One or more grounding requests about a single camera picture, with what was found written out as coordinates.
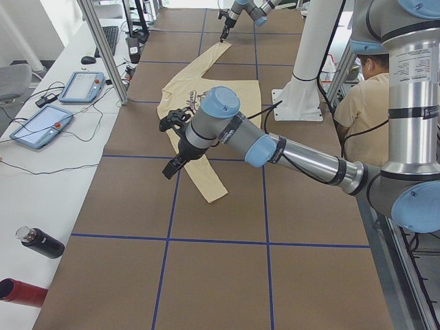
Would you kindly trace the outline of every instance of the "tablet screen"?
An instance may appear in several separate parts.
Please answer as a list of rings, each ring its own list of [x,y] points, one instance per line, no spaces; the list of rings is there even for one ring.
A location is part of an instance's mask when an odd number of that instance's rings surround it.
[[[56,122],[60,122],[64,117],[66,117],[65,112],[47,107],[36,117],[26,122],[25,126],[15,133],[15,138],[21,138],[24,141],[35,144],[47,131],[53,129],[52,127]]]
[[[96,79],[96,74],[79,73],[75,74],[74,79],[69,85],[69,89],[64,94],[63,98],[85,99],[89,96],[90,90],[93,87]]]

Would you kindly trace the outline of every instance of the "white desk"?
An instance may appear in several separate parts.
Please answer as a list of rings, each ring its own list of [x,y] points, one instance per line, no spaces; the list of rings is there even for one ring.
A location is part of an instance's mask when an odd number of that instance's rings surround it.
[[[122,20],[106,19],[102,20],[102,26],[120,27],[122,22]],[[55,81],[66,83],[72,72],[81,71],[82,68],[104,72],[108,79],[102,59],[98,58],[97,63],[93,65],[80,63],[84,55],[93,56],[95,48],[89,28],[84,22],[35,92],[47,89]],[[129,59],[124,32],[120,33],[114,57],[116,65],[123,63],[124,58]],[[122,73],[125,65],[118,68]],[[100,95],[108,88],[108,86],[104,87]],[[35,100],[37,98],[28,101],[17,117],[29,118],[38,111]],[[71,112],[78,112],[84,107],[65,105],[59,101],[52,104]],[[97,164],[118,115],[118,105],[118,97],[114,90],[96,104],[104,116],[95,137],[90,142],[81,142],[65,133],[60,133],[53,142],[40,151],[25,148],[14,141],[4,142],[0,143],[0,157],[7,163],[34,172]],[[100,114],[90,108],[85,113],[75,115],[66,131],[88,139],[94,132],[99,117]],[[18,124],[11,124],[0,140],[8,140],[9,134],[17,127]],[[0,280],[14,278],[41,287],[50,286],[60,258],[52,260],[23,247],[14,237],[15,232],[21,226],[37,227],[67,243],[95,171],[96,167],[92,167],[51,175],[31,175],[0,163]],[[1,328],[31,329],[39,311],[40,309],[35,307],[0,302]]]

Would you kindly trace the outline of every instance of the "black water bottle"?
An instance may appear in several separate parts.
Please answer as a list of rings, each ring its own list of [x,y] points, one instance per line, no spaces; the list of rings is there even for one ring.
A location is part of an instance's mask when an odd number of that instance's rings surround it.
[[[15,237],[25,247],[37,251],[51,259],[58,258],[64,252],[64,244],[38,228],[23,226],[19,228]]]

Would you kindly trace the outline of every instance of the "printed graphic on shirt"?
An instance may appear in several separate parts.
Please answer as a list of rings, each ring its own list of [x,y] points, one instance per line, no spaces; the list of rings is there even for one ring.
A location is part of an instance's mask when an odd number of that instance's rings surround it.
[[[195,113],[196,110],[200,107],[200,102],[204,99],[206,94],[209,91],[204,91],[203,93],[199,94],[197,91],[192,90],[188,93],[188,99],[186,100],[186,106],[190,108],[192,113]]]

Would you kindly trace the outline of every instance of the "t-shirt sleeve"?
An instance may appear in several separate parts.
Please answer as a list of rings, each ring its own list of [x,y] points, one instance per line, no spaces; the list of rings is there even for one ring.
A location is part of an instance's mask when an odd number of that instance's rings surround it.
[[[335,111],[334,120],[345,127],[351,127],[363,110],[362,90],[360,84],[354,86]]]

